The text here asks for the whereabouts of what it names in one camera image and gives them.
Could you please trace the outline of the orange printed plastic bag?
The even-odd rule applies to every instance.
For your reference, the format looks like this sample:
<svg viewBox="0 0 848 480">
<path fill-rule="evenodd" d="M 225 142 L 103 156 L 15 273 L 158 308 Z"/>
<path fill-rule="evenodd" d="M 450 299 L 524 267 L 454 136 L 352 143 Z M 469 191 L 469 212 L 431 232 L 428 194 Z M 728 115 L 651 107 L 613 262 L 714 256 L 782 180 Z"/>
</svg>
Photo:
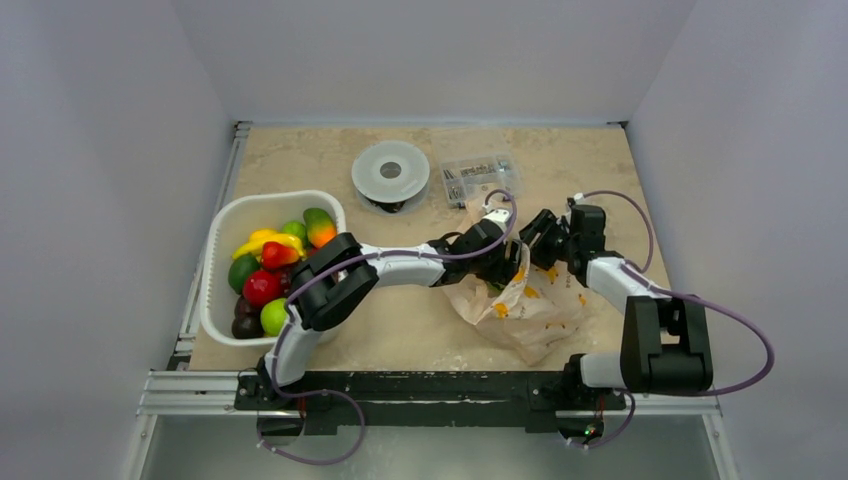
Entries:
<svg viewBox="0 0 848 480">
<path fill-rule="evenodd" d="M 524 363 L 536 365 L 570 341 L 591 312 L 571 277 L 552 267 L 533 264 L 531 248 L 513 233 L 507 254 L 497 266 L 508 276 L 502 282 L 473 275 L 444 288 L 460 318 L 495 345 L 510 349 Z"/>
</svg>

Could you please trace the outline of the red orange fake fruit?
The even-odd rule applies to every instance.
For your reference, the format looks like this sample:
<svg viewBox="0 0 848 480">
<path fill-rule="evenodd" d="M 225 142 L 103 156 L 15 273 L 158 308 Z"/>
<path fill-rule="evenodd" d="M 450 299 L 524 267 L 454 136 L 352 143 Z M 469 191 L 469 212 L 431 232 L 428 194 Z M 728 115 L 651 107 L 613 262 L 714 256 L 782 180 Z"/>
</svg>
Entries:
<svg viewBox="0 0 848 480">
<path fill-rule="evenodd" d="M 282 243 L 269 241 L 262 247 L 260 263 L 265 270 L 277 270 L 300 261 L 298 252 Z"/>
</svg>

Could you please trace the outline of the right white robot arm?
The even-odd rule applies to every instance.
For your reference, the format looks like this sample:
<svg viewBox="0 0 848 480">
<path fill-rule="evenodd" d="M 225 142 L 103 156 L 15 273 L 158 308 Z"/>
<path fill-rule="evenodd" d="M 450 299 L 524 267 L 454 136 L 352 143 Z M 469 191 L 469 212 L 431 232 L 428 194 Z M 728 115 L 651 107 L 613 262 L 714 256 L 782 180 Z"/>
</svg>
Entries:
<svg viewBox="0 0 848 480">
<path fill-rule="evenodd" d="M 564 399 L 584 407 L 601 389 L 668 395 L 708 389 L 713 363 L 704 307 L 656 292 L 653 282 L 607 249 L 605 227 L 602 208 L 577 205 L 561 217 L 544 209 L 519 233 L 534 266 L 548 270 L 565 263 L 583 287 L 623 315 L 618 351 L 569 359 L 561 381 Z"/>
</svg>

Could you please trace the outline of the green orange mango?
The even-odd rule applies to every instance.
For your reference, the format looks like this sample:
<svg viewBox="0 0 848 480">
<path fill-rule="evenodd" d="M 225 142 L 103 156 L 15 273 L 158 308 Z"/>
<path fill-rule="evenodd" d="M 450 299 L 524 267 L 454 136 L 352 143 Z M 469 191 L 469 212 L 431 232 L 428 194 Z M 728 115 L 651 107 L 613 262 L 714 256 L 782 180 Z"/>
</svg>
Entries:
<svg viewBox="0 0 848 480">
<path fill-rule="evenodd" d="M 306 209 L 302 216 L 308 241 L 313 247 L 322 248 L 337 236 L 335 220 L 328 211 L 313 207 Z"/>
</svg>

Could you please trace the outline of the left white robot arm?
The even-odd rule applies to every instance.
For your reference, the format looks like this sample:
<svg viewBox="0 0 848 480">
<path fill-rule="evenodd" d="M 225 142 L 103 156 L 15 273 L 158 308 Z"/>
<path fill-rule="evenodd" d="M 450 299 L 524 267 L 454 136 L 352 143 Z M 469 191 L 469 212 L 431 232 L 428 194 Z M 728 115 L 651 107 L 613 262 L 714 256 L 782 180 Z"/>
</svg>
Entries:
<svg viewBox="0 0 848 480">
<path fill-rule="evenodd" d="M 470 275 L 504 279 L 514 273 L 515 266 L 503 267 L 514 223 L 514 214 L 496 209 L 458 235 L 394 249 L 361 244 L 349 232 L 338 235 L 294 273 L 284 305 L 288 320 L 265 357 L 260 397 L 275 409 L 292 405 L 322 335 L 346 321 L 374 289 L 438 288 Z"/>
</svg>

